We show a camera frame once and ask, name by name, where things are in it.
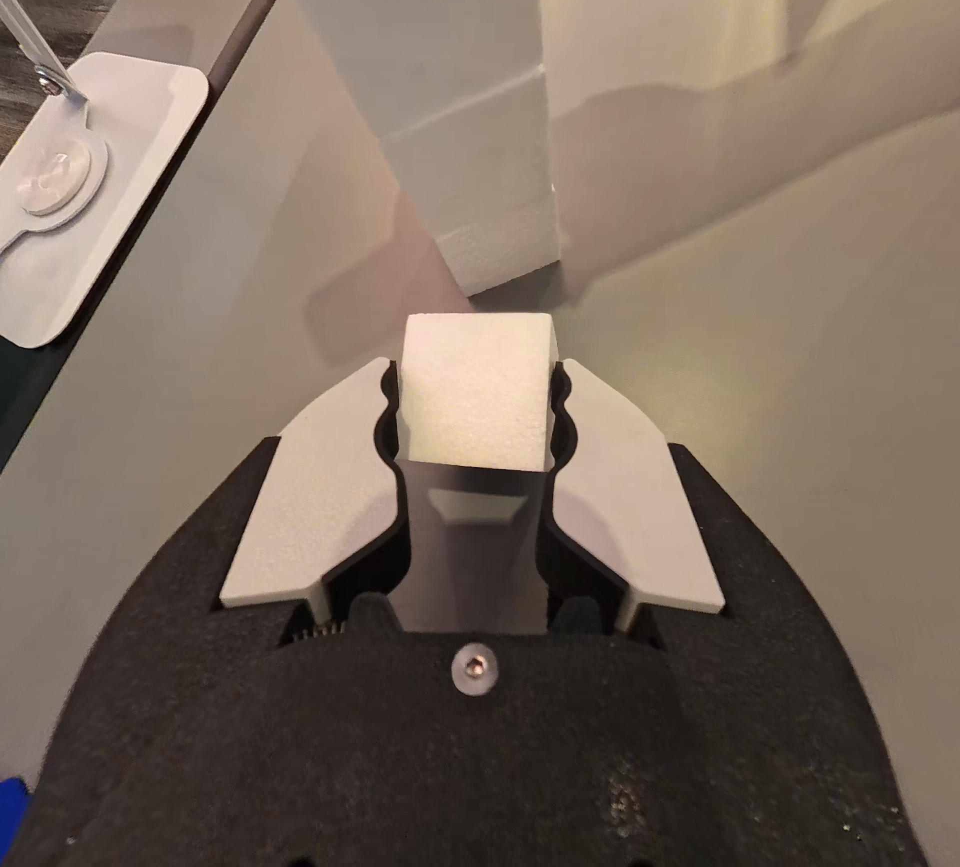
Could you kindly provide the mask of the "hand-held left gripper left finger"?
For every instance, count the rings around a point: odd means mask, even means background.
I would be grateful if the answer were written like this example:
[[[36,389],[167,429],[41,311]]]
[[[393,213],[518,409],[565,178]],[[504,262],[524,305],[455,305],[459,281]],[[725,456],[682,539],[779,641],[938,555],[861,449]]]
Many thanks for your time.
[[[397,462],[399,374],[375,358],[311,401],[279,434],[219,600],[303,602],[345,622],[354,600],[387,596],[412,559]]]

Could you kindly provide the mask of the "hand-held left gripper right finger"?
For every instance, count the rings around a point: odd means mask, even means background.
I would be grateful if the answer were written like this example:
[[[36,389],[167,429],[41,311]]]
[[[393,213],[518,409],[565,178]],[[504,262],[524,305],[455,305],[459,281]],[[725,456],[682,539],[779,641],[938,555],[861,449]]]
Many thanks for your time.
[[[547,621],[573,598],[605,634],[628,633],[644,606],[716,616],[726,605],[663,432],[581,363],[558,362],[535,538]]]

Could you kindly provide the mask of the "wooden book stand white base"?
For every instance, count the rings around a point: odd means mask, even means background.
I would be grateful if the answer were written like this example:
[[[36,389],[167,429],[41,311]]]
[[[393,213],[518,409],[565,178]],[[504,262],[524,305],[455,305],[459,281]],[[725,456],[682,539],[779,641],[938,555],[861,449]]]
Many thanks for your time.
[[[46,100],[1,165],[1,335],[57,339],[206,104],[191,66],[94,52],[65,67],[18,0],[2,21]]]

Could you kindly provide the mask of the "blue plastic bin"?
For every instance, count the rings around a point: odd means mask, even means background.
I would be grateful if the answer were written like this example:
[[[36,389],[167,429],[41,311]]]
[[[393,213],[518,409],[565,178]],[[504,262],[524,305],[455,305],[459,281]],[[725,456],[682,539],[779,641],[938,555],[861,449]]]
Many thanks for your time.
[[[27,783],[21,777],[1,781],[1,846],[6,848],[16,836],[32,799]]]

